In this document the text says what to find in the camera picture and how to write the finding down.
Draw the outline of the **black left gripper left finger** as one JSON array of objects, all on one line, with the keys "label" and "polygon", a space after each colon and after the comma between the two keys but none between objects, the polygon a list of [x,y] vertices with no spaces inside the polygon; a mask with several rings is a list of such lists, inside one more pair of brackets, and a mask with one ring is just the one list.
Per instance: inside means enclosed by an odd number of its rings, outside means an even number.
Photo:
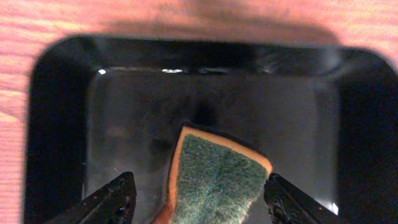
[{"label": "black left gripper left finger", "polygon": [[134,174],[123,172],[46,224],[131,224],[136,196]]}]

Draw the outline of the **green yellow sponge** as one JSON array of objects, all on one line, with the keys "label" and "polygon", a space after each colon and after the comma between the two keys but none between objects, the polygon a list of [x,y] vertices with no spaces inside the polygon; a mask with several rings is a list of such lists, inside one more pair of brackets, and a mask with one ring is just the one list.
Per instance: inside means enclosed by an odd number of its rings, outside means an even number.
[{"label": "green yellow sponge", "polygon": [[183,126],[154,223],[241,224],[271,172],[268,158],[244,144]]}]

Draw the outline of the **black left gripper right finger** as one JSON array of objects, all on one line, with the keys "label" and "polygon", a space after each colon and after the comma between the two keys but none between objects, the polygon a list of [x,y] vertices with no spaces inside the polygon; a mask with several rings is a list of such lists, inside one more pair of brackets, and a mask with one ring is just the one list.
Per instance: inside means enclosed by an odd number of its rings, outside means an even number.
[{"label": "black left gripper right finger", "polygon": [[271,174],[264,184],[264,201],[273,224],[345,223],[279,174]]}]

